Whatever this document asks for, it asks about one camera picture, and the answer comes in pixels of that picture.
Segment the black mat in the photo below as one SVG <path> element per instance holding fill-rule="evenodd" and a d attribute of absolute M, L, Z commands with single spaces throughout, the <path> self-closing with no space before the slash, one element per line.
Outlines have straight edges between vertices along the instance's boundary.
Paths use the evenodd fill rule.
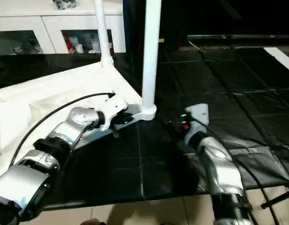
<path fill-rule="evenodd" d="M 99 61 L 94 55 L 0 57 L 0 88 Z M 125 54 L 114 64 L 139 92 Z M 171 143 L 186 106 L 207 103 L 210 125 L 264 187 L 289 185 L 289 71 L 263 49 L 161 53 L 158 113 L 77 150 L 57 180 L 48 210 L 208 193 L 192 149 Z M 245 186 L 257 188 L 242 171 Z"/>

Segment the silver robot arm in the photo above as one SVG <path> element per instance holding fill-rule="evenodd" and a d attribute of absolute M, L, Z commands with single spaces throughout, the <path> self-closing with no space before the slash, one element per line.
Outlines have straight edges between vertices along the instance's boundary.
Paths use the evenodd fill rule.
<path fill-rule="evenodd" d="M 104 103 L 102 111 L 73 108 L 66 120 L 45 139 L 38 139 L 35 149 L 0 177 L 0 225 L 18 224 L 37 217 L 54 178 L 83 133 L 108 129 L 111 120 L 127 107 L 126 102 L 115 95 Z"/>
<path fill-rule="evenodd" d="M 189 125 L 184 142 L 196 150 L 205 171 L 212 198 L 215 225 L 252 225 L 245 207 L 241 174 L 227 149 L 193 118 L 208 124 L 208 107 L 188 107 L 183 123 Z"/>

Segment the black tripod leg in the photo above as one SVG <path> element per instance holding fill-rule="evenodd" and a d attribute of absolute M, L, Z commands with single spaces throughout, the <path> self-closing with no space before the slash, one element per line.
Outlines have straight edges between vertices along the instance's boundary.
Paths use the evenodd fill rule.
<path fill-rule="evenodd" d="M 266 203 L 261 204 L 261 208 L 266 209 L 267 207 L 274 205 L 276 203 L 279 203 L 279 202 L 281 202 L 285 199 L 288 199 L 288 198 L 289 198 L 289 191 L 274 198 L 274 199 L 272 199 L 272 200 L 270 200 L 270 201 L 268 201 L 268 202 L 266 202 Z"/>

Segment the white metal pole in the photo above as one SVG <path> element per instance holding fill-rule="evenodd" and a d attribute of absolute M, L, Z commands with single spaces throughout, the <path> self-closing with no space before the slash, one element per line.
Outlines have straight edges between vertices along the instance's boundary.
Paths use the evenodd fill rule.
<path fill-rule="evenodd" d="M 154 106 L 161 0 L 146 0 L 142 98 L 144 109 Z"/>
<path fill-rule="evenodd" d="M 106 29 L 105 14 L 102 0 L 93 0 L 98 22 L 99 46 L 101 48 L 101 63 L 103 67 L 113 64 L 113 59 L 110 54 L 108 35 Z"/>

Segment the beige tile floor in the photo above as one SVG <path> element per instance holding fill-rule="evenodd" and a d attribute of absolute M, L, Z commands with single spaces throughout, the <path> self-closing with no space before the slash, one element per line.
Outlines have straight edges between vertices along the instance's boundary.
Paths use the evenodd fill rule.
<path fill-rule="evenodd" d="M 285 187 L 266 188 L 272 199 L 286 191 Z M 259 190 L 248 192 L 259 225 L 273 225 L 269 210 L 260 208 L 264 197 Z M 274 206 L 281 225 L 289 225 L 289 200 Z M 107 225 L 212 225 L 213 211 L 209 195 L 188 196 L 158 201 L 104 205 L 72 210 L 42 212 L 40 216 L 21 225 L 80 225 L 97 218 Z"/>

